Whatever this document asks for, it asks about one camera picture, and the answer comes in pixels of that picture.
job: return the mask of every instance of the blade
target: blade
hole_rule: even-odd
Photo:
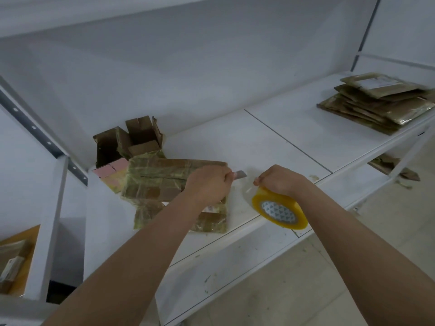
[[[247,177],[246,173],[243,170],[239,170],[236,172],[236,178],[234,180],[239,180],[244,177]]]

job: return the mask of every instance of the right hand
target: right hand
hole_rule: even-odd
[[[311,183],[303,175],[290,169],[273,165],[254,180],[255,186],[263,186],[272,192],[296,198],[302,186]]]

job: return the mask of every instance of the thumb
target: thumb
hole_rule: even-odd
[[[225,184],[227,184],[228,186],[231,186],[231,184],[234,181],[234,178],[236,178],[236,173],[234,173],[234,172],[228,173],[225,176]]]

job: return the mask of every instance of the left hand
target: left hand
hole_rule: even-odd
[[[192,197],[201,207],[212,206],[229,192],[235,173],[228,167],[208,165],[190,174],[184,193]]]

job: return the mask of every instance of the hand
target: hand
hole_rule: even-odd
[[[204,166],[190,174],[184,192],[204,208],[212,206],[230,192],[234,177],[228,167]]]
[[[255,186],[263,186],[270,191],[296,198],[297,192],[311,183],[303,175],[290,169],[273,165],[254,180]]]

